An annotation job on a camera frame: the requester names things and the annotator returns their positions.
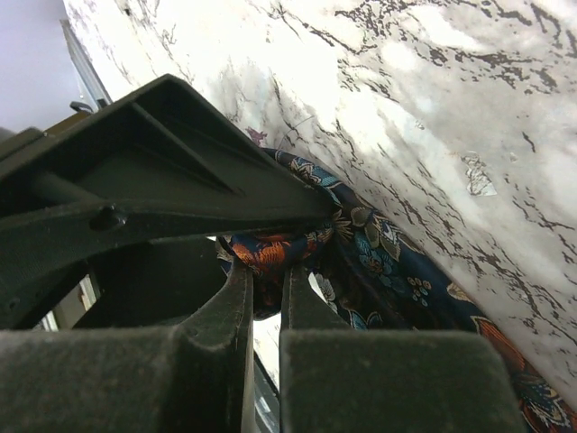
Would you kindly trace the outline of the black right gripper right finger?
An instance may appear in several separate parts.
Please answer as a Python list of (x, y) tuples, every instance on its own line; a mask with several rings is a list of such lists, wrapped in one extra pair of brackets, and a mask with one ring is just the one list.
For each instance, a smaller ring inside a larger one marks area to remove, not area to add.
[(285, 277), (279, 335), (280, 420), (284, 432), (350, 432), (355, 334), (311, 289), (307, 272)]

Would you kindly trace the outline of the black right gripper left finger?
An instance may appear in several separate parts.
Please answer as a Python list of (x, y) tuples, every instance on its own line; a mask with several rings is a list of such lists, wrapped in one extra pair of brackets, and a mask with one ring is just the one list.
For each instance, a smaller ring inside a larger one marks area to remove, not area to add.
[(255, 430), (252, 271), (235, 261), (226, 283), (177, 327), (172, 432)]

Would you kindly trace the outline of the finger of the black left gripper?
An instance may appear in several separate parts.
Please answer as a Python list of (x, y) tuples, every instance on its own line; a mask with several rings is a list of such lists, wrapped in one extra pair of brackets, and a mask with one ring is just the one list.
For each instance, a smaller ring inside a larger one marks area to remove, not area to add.
[(331, 210), (326, 193), (164, 75), (94, 114), (1, 142), (1, 326), (33, 326), (95, 255), (309, 228)]

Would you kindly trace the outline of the navy floral necktie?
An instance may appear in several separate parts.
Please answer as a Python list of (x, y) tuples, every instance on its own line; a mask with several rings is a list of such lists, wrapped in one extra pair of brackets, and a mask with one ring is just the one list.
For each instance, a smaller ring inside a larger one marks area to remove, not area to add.
[(355, 329), (461, 330), (485, 337), (501, 355), (529, 432), (574, 432), (576, 412), (471, 298), (400, 229), (332, 173), (304, 158), (268, 149), (296, 178), (332, 200), (332, 215), (295, 234), (223, 235), (224, 272), (240, 260), (253, 272), (254, 315), (280, 311), (283, 278), (301, 264), (328, 307)]

